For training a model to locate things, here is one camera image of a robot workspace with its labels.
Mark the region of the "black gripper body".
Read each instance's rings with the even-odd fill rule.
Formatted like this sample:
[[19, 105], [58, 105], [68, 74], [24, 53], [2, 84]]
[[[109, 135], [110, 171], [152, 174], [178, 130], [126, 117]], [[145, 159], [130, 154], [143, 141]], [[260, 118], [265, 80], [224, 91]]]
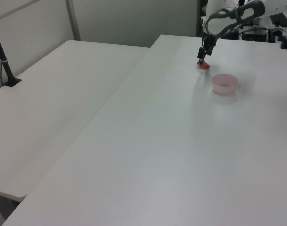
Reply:
[[216, 46], [217, 39], [209, 34], [203, 34], [202, 47], [207, 51], [208, 55], [212, 54], [214, 47]]

